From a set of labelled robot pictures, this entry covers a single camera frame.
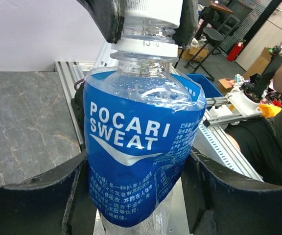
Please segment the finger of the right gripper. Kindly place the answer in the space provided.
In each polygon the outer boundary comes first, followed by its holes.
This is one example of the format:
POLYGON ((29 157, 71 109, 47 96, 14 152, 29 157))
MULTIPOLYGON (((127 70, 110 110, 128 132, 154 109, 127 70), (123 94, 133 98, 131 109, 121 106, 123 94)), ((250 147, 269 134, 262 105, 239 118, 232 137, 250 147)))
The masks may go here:
POLYGON ((116 44, 124 25, 124 0, 77 0, 90 14, 104 39, 116 44))
POLYGON ((189 46, 197 32, 198 0, 183 0, 180 25, 175 30, 174 41, 178 46, 189 46))

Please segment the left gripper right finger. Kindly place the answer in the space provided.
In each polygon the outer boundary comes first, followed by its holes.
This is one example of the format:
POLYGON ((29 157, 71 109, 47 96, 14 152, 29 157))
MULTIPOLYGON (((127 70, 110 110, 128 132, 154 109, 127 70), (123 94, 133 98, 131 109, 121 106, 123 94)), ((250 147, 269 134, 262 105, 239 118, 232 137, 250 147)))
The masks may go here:
POLYGON ((282 235, 282 186, 239 174, 193 148, 181 176, 194 235, 282 235))

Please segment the white blue-print bottle cap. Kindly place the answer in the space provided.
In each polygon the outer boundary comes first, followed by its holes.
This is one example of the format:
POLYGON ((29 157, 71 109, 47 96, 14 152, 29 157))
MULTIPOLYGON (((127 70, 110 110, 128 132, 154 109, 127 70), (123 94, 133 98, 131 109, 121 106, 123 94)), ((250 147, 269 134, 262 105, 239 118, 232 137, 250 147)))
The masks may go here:
POLYGON ((156 19, 178 28, 182 6, 183 0, 125 0, 124 15, 156 19))

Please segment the blue label small bottle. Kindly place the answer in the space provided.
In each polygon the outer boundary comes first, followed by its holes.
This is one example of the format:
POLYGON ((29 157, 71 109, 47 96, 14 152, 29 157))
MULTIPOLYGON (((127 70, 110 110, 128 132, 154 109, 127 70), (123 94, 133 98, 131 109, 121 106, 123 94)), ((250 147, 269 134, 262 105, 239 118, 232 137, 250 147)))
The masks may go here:
POLYGON ((85 79, 90 196, 108 235, 164 235, 172 189, 206 109, 202 87, 170 72, 175 26, 128 17, 116 68, 85 79))

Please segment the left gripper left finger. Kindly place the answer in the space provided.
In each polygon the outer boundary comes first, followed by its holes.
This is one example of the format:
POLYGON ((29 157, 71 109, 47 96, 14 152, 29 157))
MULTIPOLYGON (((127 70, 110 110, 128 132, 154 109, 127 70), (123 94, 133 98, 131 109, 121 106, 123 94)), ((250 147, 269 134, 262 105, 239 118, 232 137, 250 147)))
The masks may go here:
POLYGON ((91 235, 96 207, 87 154, 20 184, 0 186, 0 235, 91 235))

